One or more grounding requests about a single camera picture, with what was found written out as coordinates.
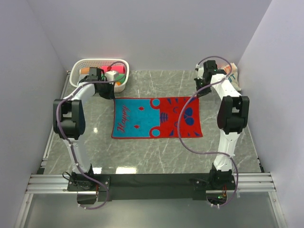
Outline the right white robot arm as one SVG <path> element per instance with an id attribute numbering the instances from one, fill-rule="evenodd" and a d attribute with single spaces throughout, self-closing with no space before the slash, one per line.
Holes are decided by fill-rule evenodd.
<path id="1" fill-rule="evenodd" d="M 220 129 L 218 152 L 213 166 L 217 171 L 230 171 L 233 167 L 231 158 L 234 156 L 237 140 L 243 129 L 247 126 L 249 112 L 249 98 L 242 96 L 234 88 L 224 69 L 218 69 L 215 60 L 207 60 L 203 66 L 196 65 L 198 72 L 196 78 L 197 97 L 211 92 L 213 88 L 221 99 L 217 116 L 217 125 Z"/>

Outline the red blue cat towel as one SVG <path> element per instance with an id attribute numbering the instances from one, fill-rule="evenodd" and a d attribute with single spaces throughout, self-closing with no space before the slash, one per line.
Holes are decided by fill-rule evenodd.
<path id="1" fill-rule="evenodd" d="M 112 138 L 177 138 L 179 115 L 189 99 L 189 96 L 115 99 Z"/>

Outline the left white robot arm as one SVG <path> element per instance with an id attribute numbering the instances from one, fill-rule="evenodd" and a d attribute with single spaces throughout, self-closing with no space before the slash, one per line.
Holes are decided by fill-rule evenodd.
<path id="1" fill-rule="evenodd" d="M 91 162 L 86 154 L 82 135 L 86 129 L 83 104 L 96 94 L 108 100 L 115 99 L 114 86 L 119 73 L 96 67 L 89 69 L 88 75 L 78 82 L 70 95 L 53 102 L 53 130 L 67 146 L 73 164 L 73 172 L 83 174 L 78 184 L 89 191 L 95 187 L 95 178 L 90 176 Z"/>

